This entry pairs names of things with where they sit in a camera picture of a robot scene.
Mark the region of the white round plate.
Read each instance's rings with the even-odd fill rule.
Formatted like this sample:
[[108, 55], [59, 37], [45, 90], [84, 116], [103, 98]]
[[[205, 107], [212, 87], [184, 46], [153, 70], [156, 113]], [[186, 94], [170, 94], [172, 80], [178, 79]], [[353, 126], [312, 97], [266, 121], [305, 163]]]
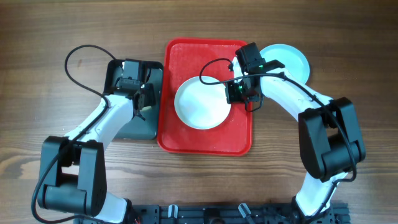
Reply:
[[209, 76], [193, 77], [180, 85], [174, 97], [174, 108], [184, 124], [199, 130], [219, 126], [231, 111], [225, 86]]

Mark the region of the light blue plate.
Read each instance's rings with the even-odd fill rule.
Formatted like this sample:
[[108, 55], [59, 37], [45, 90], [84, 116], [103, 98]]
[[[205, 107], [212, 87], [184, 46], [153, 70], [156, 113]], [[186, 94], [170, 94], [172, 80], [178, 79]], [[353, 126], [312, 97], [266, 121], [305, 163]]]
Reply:
[[306, 84], [310, 78], [310, 64], [301, 51], [287, 44], [273, 44], [260, 51], [267, 62], [278, 60], [298, 81]]

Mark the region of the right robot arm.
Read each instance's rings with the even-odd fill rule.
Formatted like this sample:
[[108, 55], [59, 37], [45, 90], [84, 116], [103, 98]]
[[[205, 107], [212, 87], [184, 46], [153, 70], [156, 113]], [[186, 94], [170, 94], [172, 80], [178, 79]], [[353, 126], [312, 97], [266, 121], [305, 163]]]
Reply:
[[307, 174], [294, 197], [303, 221], [311, 222], [330, 207], [337, 186], [353, 182], [366, 157], [353, 103], [333, 99], [306, 86], [278, 59], [266, 59], [255, 43], [240, 47], [229, 69], [228, 103], [263, 102], [270, 98], [298, 122], [300, 158]]

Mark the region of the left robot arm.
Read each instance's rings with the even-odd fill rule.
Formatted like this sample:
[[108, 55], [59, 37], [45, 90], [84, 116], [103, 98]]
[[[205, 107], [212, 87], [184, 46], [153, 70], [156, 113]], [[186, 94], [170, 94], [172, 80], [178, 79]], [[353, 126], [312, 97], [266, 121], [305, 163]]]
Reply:
[[34, 218], [45, 223], [37, 208], [70, 213], [66, 221], [135, 223], [130, 200], [107, 190], [104, 152], [120, 129], [155, 104], [148, 83], [152, 69], [141, 60], [112, 60], [121, 75], [100, 95], [98, 107], [77, 128], [43, 143], [39, 180], [31, 201]]

